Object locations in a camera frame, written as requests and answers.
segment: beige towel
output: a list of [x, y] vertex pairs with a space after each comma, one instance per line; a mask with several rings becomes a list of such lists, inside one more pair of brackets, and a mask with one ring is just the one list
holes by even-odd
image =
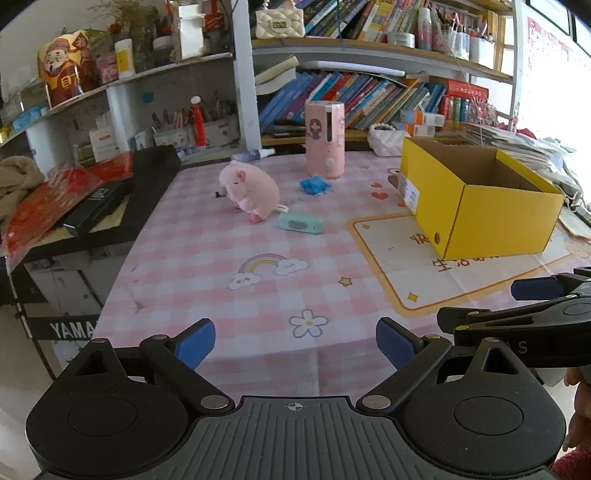
[[28, 191], [37, 188], [44, 180], [43, 173], [31, 158], [0, 160], [0, 220], [10, 218]]

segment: tiled floor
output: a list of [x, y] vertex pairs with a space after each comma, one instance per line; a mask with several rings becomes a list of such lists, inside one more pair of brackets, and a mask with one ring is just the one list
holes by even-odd
[[[25, 438], [28, 412], [50, 385], [14, 311], [0, 307], [0, 480], [31, 480], [39, 472]], [[573, 414], [575, 389], [548, 389], [565, 416]]]

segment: pink plush hamster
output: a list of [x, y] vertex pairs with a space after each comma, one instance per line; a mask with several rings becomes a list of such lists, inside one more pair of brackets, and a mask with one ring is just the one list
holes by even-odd
[[279, 204], [279, 187], [259, 167], [232, 160], [220, 173], [220, 184], [240, 210], [251, 214], [251, 221], [265, 220]]

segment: person's hand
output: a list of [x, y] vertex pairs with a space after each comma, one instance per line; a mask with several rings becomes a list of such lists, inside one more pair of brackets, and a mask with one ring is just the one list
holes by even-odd
[[569, 368], [564, 383], [579, 385], [574, 396], [574, 415], [570, 419], [569, 433], [564, 439], [563, 449], [591, 449], [591, 387], [583, 381], [578, 368]]

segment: blue gripper pad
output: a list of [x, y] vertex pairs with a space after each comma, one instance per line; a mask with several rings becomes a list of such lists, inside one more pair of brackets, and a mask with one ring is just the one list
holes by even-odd
[[216, 343], [216, 328], [212, 321], [203, 319], [174, 338], [174, 356], [195, 370]]
[[423, 346], [419, 337], [387, 317], [376, 325], [375, 336], [379, 350], [396, 369], [409, 363]]
[[564, 287], [556, 277], [523, 278], [511, 284], [511, 295], [516, 300], [552, 300], [564, 294]]

